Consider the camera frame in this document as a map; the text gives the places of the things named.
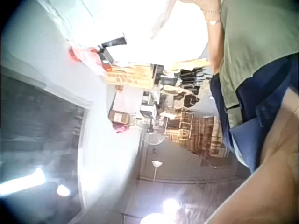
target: blue skirt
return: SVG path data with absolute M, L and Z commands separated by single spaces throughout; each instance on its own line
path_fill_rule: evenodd
M 263 66 L 239 86 L 236 94 L 243 124 L 234 128 L 229 127 L 219 74 L 211 80 L 211 92 L 219 112 L 224 144 L 235 153 L 234 139 L 252 173 L 258 168 L 263 142 L 286 90 L 290 87 L 298 93 L 298 56 L 298 53 L 286 56 Z

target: pink object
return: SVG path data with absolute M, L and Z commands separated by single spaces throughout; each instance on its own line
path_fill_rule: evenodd
M 128 125 L 121 124 L 121 123 L 113 122 L 112 126 L 116 130 L 117 134 L 123 133 L 123 132 L 125 132 L 126 130 L 129 129 Z

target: white wall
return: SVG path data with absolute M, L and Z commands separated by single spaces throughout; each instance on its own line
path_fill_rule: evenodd
M 1 33 L 2 66 L 44 81 L 47 91 L 65 93 L 88 102 L 78 172 L 85 204 L 109 209 L 117 202 L 126 184 L 138 151 L 140 132 L 131 129 L 116 134 L 107 118 L 106 84 L 68 54 L 68 44 L 44 9 L 35 0 L 25 1 Z M 98 199 L 106 200 L 105 206 Z M 93 211 L 90 223 L 100 218 Z

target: cardboard box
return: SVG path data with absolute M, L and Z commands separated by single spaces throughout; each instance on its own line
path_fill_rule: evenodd
M 119 111 L 110 111 L 109 120 L 111 120 L 112 122 L 127 125 L 130 123 L 130 115 L 128 113 L 123 113 Z

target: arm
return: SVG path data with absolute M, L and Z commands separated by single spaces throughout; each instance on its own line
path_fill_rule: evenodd
M 224 35 L 221 22 L 211 25 L 207 22 L 209 36 L 209 54 L 211 67 L 214 74 L 219 72 L 220 64 L 224 55 Z
M 214 74 L 219 68 L 224 55 L 224 31 L 220 21 L 220 0 L 181 0 L 186 3 L 193 2 L 202 10 L 207 21 L 209 37 L 209 54 Z

